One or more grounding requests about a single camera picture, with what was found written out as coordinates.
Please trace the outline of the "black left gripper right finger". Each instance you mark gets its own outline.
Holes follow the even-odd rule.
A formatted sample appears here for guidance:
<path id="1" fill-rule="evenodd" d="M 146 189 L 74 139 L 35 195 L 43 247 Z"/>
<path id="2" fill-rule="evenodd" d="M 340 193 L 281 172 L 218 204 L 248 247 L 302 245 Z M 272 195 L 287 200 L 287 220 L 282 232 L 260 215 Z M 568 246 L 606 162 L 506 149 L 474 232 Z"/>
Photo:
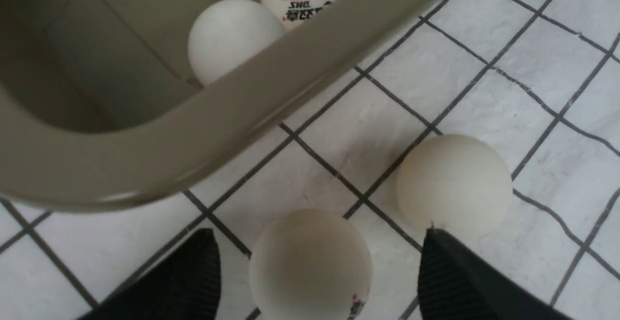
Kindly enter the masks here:
<path id="1" fill-rule="evenodd" d="M 418 273 L 424 320 L 565 320 L 449 232 L 429 228 Z"/>

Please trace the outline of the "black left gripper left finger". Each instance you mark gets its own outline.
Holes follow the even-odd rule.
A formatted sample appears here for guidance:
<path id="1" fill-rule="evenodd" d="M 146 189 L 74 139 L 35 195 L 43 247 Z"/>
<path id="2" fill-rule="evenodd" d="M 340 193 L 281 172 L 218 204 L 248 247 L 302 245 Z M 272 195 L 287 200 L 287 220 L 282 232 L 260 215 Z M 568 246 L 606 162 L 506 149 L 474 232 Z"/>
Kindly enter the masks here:
<path id="1" fill-rule="evenodd" d="M 197 230 L 146 276 L 82 316 L 83 320 L 214 320 L 222 291 L 212 229 Z"/>

